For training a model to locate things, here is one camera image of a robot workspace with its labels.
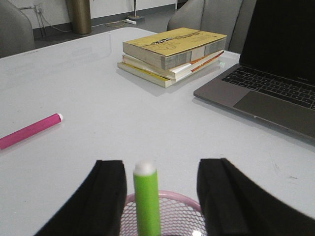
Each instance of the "baseboard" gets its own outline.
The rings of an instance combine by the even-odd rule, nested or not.
[[[173,10],[173,9],[175,9],[175,4],[170,4],[170,5],[165,5],[165,6],[158,6],[158,7],[138,10],[137,15],[145,16],[145,15],[154,14],[154,13],[167,11],[167,10]],[[91,19],[91,24],[92,24],[92,26],[96,26],[99,24],[104,24],[104,23],[109,23],[109,22],[114,22],[114,21],[120,21],[120,20],[125,19],[129,15],[133,15],[133,11],[132,12],[125,12],[125,13],[121,13],[121,14],[116,14],[116,15],[111,15],[111,16],[103,16],[103,17],[93,18],[93,19]],[[56,27],[56,28],[63,30],[63,31],[69,31],[69,30],[71,30],[71,23],[69,22],[69,23],[54,25],[53,27]],[[50,35],[55,35],[55,34],[60,33],[60,31],[58,31],[57,29],[54,29],[53,27],[48,26],[45,28],[33,29],[34,38],[38,39],[38,38],[43,38],[43,37],[47,37]]]

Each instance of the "gray floor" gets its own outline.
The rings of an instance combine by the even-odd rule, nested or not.
[[[157,32],[157,33],[163,32],[163,31],[166,31],[167,23],[169,19],[173,16],[174,12],[175,12],[175,9],[171,9],[167,11],[145,15],[144,16],[145,20],[143,22],[138,22],[135,25],[126,23],[123,26],[121,26],[121,28],[122,27],[136,27],[136,28],[140,28],[144,30]],[[101,26],[92,27],[92,32],[89,34],[75,34],[72,32],[60,32],[55,35],[36,39],[35,47],[42,48],[42,47],[50,46],[53,44],[58,44],[58,43],[66,42],[69,40],[86,37],[93,34],[102,33],[102,32],[115,30],[115,29],[118,29],[118,27],[109,27],[106,25],[101,25]]]

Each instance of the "black laptop screen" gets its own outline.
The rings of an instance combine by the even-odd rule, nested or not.
[[[257,0],[240,64],[315,85],[315,0]]]

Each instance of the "pink mesh wastebasket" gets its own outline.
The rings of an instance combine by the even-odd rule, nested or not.
[[[206,236],[200,205],[184,195],[159,191],[162,236]],[[122,214],[120,236],[137,236],[134,194],[128,195]]]

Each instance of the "mesh basket rim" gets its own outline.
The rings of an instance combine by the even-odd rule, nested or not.
[[[201,212],[201,207],[197,201],[185,195],[182,195],[180,193],[175,193],[175,192],[167,191],[167,190],[160,190],[158,192],[158,196],[159,198],[167,198],[167,199],[176,200],[178,202],[184,203],[185,205],[193,208],[195,211]],[[127,195],[125,206],[131,202],[135,202],[134,193]]]

